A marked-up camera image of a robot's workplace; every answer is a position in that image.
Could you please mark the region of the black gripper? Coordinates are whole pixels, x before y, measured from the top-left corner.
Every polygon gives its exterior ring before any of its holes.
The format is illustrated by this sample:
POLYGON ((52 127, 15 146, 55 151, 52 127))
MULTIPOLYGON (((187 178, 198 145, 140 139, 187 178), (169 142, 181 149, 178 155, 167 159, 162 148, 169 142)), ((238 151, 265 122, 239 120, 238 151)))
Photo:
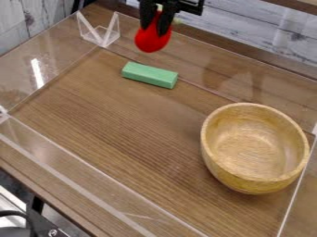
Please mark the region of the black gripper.
POLYGON ((152 22, 156 12, 158 36, 163 36, 173 24, 175 14, 187 12, 201 16, 205 7, 205 0, 138 0, 142 29, 146 30, 152 22))

